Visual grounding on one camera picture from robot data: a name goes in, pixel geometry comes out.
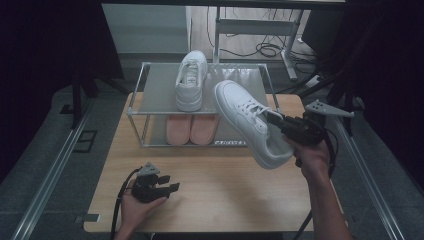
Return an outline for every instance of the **person's left hand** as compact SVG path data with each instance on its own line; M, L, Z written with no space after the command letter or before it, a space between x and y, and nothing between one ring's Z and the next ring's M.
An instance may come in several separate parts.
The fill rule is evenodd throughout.
M121 227L119 232L134 232L146 220L150 211L167 200L166 197L162 197L150 203L142 203L131 194L133 184L134 180L131 180L122 196Z

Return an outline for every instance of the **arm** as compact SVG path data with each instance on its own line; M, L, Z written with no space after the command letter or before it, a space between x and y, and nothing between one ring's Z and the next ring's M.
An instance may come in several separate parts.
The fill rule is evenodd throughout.
M290 139L286 141L295 147L295 157L302 159L302 174L308 183L311 200L314 238L352 239L328 176L329 154L325 142L307 147Z
M162 205L167 198L159 198L150 203L141 203L131 195L131 187L134 180L128 184L122 196L121 203L121 227L115 235L115 240L127 240L135 230L146 220L150 211Z

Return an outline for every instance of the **white wall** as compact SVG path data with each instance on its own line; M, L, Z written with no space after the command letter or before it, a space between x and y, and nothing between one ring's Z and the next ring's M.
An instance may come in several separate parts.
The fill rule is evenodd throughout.
M188 53L190 8L102 4L118 53Z

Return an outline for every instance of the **wooden table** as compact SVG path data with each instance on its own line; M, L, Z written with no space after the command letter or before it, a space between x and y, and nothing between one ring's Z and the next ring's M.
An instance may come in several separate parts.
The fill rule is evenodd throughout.
M267 95L269 106L275 106ZM155 209L139 231L143 232L272 232L297 231L310 210L309 193L300 169L290 159L274 170L262 169L247 147L141 148L123 110L88 214L98 222L85 222L88 232L109 232L116 196L129 173L147 162L178 192ZM281 110L301 116L296 95L278 95ZM142 124L144 116L139 116ZM312 230L312 224L306 228Z

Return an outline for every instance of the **shelf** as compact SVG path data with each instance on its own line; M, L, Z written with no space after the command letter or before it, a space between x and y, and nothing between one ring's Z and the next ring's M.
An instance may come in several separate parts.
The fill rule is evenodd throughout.
M195 112L181 112L175 103L175 82L179 63L143 63L127 112L142 147L174 147L166 143L166 121L171 114L218 114L212 90L223 80L243 86L260 103L268 105L263 79L269 79L265 64L208 64L203 86L202 106ZM140 86L145 83L144 91ZM187 143L182 146L204 146ZM220 120L215 139L207 146L244 147L243 138L225 121Z

